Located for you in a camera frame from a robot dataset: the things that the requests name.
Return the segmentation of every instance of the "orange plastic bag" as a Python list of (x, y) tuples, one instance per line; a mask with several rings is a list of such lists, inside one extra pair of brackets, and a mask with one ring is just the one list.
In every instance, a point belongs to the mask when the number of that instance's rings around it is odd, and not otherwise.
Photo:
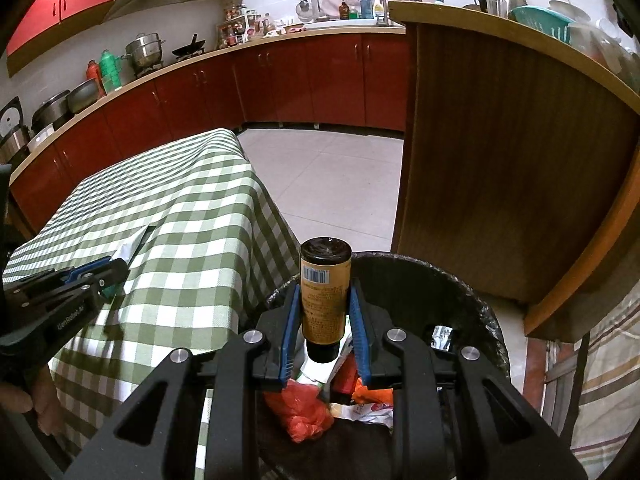
[(264, 393), (264, 400), (295, 443), (320, 437), (334, 423), (329, 408), (318, 400), (320, 388), (289, 379), (279, 394)]
[(394, 405), (394, 391), (389, 390), (369, 390), (364, 384), (362, 379), (358, 377), (356, 382), (356, 389), (351, 395), (358, 404), (371, 404), (372, 402), (381, 402), (382, 404)]

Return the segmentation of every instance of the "bottle label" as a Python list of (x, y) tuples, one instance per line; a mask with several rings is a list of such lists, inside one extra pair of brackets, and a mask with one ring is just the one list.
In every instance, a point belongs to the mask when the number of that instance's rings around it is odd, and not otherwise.
[(332, 266), (300, 263), (302, 333), (316, 344), (338, 342), (344, 335), (351, 259)]

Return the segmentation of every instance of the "barcode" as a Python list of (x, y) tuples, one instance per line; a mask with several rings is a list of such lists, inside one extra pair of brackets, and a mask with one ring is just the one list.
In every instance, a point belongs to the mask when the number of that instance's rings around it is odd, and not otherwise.
[(317, 270), (311, 267), (302, 267), (302, 275), (308, 282), (314, 283), (329, 283), (329, 271)]

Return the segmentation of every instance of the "brown bottle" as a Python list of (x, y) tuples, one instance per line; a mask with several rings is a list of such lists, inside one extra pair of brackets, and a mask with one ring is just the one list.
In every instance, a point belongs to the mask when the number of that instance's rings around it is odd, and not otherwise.
[(347, 1), (346, 0), (342, 0), (342, 3), (340, 4), (340, 7), (338, 7), (338, 13), (340, 14), (340, 19), (341, 20), (348, 20), (349, 19), (349, 6), (347, 5)]

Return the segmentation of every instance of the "striped cloth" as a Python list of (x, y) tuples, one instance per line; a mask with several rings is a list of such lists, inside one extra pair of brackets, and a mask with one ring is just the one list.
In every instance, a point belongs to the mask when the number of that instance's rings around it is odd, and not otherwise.
[(640, 283), (590, 333), (572, 451), (590, 479), (620, 451), (640, 419)]
[[(149, 226), (124, 293), (50, 362), (76, 455), (176, 347), (219, 349), (259, 301), (298, 272), (298, 242), (236, 136), (213, 130), (83, 180), (12, 255), (4, 282), (112, 255)], [(197, 466), (202, 476), (210, 396)]]

